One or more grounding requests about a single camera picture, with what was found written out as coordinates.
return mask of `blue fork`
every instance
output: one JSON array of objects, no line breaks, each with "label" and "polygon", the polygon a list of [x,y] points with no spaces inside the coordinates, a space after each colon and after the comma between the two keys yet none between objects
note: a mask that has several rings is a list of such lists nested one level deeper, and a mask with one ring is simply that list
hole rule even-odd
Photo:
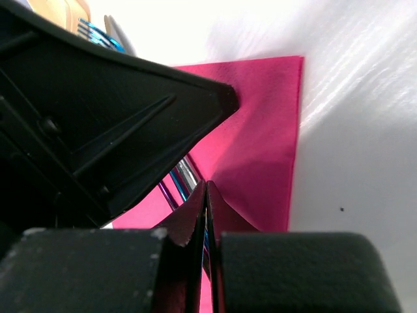
[{"label": "blue fork", "polygon": [[107,49],[119,51],[124,53],[124,48],[113,38],[82,18],[79,18],[78,36],[91,41],[94,44],[99,44]]}]

